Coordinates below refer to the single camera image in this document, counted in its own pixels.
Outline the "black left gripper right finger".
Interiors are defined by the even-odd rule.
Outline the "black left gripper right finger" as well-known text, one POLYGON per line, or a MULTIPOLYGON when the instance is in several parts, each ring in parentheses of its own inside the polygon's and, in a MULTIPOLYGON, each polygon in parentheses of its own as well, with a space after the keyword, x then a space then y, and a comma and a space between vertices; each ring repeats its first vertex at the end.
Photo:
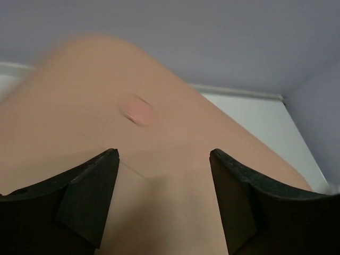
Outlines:
POLYGON ((229 254, 339 254, 339 195, 289 186, 219 149, 209 160, 229 254))

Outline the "pink hard-shell suitcase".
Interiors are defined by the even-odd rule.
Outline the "pink hard-shell suitcase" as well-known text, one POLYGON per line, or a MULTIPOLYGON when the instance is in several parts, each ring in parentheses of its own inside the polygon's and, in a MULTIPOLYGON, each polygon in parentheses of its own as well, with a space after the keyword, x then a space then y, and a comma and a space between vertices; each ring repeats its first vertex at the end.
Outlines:
POLYGON ((98 254, 227 254, 209 154, 285 184, 301 174, 133 44, 86 36, 56 47, 1 101, 1 191, 109 148, 120 168, 98 254))

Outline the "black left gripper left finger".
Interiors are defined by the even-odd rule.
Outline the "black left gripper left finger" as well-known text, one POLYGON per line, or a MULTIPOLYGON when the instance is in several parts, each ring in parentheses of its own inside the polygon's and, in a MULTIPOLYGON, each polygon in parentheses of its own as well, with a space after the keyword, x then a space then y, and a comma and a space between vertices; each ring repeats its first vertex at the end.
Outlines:
POLYGON ((119 167, 108 149, 42 182, 1 196, 1 254, 94 254, 119 167))

